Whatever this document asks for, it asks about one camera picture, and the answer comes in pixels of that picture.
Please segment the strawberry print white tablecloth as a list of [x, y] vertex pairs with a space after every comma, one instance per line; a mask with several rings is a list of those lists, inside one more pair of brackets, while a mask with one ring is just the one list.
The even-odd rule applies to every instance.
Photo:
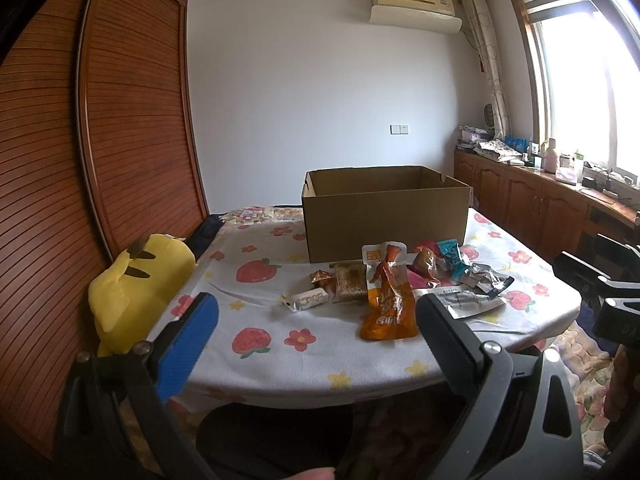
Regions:
[[[530, 248], [471, 211], [462, 250], [509, 275], [500, 306], [469, 319], [483, 340], [518, 351], [562, 333], [580, 296]], [[226, 224], [162, 315], [169, 323], [200, 292], [213, 295], [219, 321], [172, 403], [188, 413], [230, 402], [267, 408], [322, 408], [392, 396], [431, 384], [442, 373], [421, 337], [365, 341], [368, 307], [327, 302], [295, 313], [288, 296], [310, 286], [302, 215], [279, 209], [270, 221]]]

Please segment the patterned window curtain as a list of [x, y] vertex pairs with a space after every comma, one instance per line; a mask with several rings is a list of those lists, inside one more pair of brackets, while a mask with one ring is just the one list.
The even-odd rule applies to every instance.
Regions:
[[502, 88], [502, 69], [495, 26], [486, 0], [461, 0], [461, 3], [487, 78], [495, 134], [498, 138], [504, 139], [511, 134], [511, 124]]

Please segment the wooden sideboard cabinet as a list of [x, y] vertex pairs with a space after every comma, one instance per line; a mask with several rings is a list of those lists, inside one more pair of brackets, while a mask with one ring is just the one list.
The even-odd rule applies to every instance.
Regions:
[[591, 260], [599, 234], [631, 245], [639, 241], [638, 209], [593, 188], [462, 151], [454, 153], [454, 177], [472, 188], [472, 206], [480, 214], [544, 260], [560, 252]]

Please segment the pink braised meat packet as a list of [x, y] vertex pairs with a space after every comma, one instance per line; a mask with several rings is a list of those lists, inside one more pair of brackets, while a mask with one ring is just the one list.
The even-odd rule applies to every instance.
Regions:
[[438, 259], [442, 254], [437, 244], [427, 240], [416, 245], [413, 252], [412, 263], [407, 266], [410, 286], [413, 289], [438, 287]]

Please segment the small white snack bar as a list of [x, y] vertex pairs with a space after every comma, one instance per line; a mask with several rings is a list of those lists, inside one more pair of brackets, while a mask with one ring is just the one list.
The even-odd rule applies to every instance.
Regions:
[[283, 303], [292, 312], [302, 312], [314, 307], [321, 306], [331, 299], [330, 294], [322, 287], [299, 292], [293, 296], [289, 296], [283, 300]]

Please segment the brown square snack packet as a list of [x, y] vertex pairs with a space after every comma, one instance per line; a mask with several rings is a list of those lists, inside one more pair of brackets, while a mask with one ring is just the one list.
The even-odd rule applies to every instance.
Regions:
[[367, 270], [359, 261], [342, 261], [330, 265], [335, 278], [336, 302], [367, 299]]

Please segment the white grey snack packet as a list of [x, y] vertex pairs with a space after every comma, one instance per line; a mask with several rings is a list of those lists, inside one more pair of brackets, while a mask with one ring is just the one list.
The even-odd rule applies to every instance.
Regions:
[[447, 312], [457, 320], [472, 318], [503, 307], [506, 303], [500, 297], [490, 298], [488, 295], [477, 294], [472, 290], [454, 286], [435, 288], [432, 291]]

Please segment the window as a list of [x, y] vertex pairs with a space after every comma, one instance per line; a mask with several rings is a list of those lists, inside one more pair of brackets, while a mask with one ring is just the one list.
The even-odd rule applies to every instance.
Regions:
[[590, 0], [512, 0], [534, 77], [538, 139], [639, 185], [639, 69]]

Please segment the pink bottle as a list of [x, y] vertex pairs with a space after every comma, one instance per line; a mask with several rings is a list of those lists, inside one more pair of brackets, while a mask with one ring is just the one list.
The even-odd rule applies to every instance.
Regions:
[[542, 156], [542, 169], [548, 174], [555, 174], [558, 169], [558, 153], [556, 152], [555, 138], [547, 140], [547, 147]]

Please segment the orange snack packet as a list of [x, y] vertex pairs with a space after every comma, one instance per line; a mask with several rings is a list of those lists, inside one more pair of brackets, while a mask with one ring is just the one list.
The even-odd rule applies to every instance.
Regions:
[[401, 242], [363, 245], [369, 311], [359, 337], [367, 341], [413, 338], [416, 298], [409, 284], [407, 247]]

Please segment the stack of papers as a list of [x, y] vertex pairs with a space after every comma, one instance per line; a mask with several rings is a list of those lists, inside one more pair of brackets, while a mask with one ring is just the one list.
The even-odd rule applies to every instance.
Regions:
[[507, 164], [510, 160], [522, 159], [522, 155], [514, 148], [510, 148], [501, 140], [480, 141], [474, 146], [477, 155]]

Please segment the white wall air conditioner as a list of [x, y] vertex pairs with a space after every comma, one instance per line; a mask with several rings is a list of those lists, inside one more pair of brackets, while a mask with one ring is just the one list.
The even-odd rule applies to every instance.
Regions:
[[446, 35], [462, 27], [452, 0], [372, 0], [370, 23]]

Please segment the white wall switch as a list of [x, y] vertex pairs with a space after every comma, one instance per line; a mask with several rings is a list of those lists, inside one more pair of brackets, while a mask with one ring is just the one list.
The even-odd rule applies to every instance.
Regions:
[[391, 124], [390, 125], [390, 133], [391, 134], [408, 134], [409, 126], [401, 125], [401, 124]]

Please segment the teal snack packet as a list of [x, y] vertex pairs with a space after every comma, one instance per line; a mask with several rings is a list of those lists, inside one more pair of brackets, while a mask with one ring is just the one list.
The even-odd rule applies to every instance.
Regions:
[[454, 280], [462, 278], [462, 276], [465, 276], [465, 274], [469, 272], [470, 265], [463, 259], [457, 240], [454, 238], [451, 240], [441, 240], [437, 243], [437, 247]]

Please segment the brown cardboard box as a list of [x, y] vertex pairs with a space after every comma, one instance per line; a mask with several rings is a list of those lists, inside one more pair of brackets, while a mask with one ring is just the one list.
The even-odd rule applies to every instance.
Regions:
[[361, 247], [463, 242], [472, 188], [422, 166], [309, 171], [302, 205], [309, 261], [358, 259]]

